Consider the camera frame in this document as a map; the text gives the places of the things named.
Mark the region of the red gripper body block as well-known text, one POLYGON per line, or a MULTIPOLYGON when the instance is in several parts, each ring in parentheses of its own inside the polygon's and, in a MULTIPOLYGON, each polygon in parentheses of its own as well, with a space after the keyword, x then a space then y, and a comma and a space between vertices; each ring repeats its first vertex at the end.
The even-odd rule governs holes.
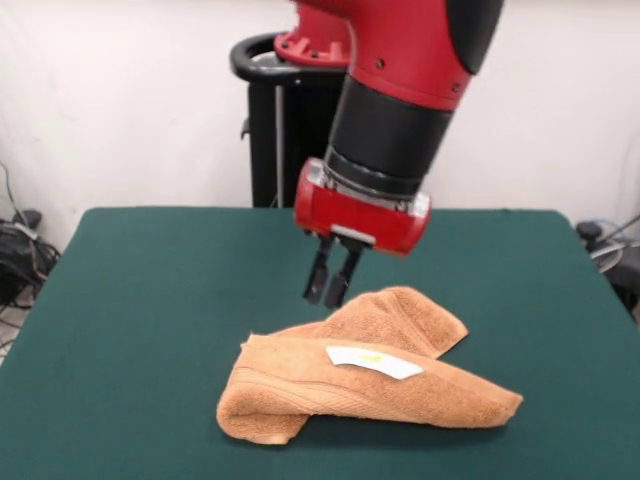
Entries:
POLYGON ((347 237, 398 256, 416 247, 431 213, 427 194, 420 192, 409 202, 374 199, 335 182, 316 158, 301 170, 294 203, 294 218, 302 229, 347 237))

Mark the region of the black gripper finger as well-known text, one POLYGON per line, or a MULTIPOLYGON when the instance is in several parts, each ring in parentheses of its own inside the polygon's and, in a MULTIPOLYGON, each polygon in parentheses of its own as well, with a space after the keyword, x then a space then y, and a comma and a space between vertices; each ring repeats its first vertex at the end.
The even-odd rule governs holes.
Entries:
POLYGON ((303 298, 310 304, 319 304, 328 278, 327 262, 331 247, 334 243, 333 237, 320 237, 319 246, 316 251, 309 278, 303 292, 303 298))
POLYGON ((360 261, 364 247, 350 244, 346 246, 347 256, 341 269, 332 277, 331 284, 324 299, 326 308, 339 308, 344 302, 352 277, 360 261))

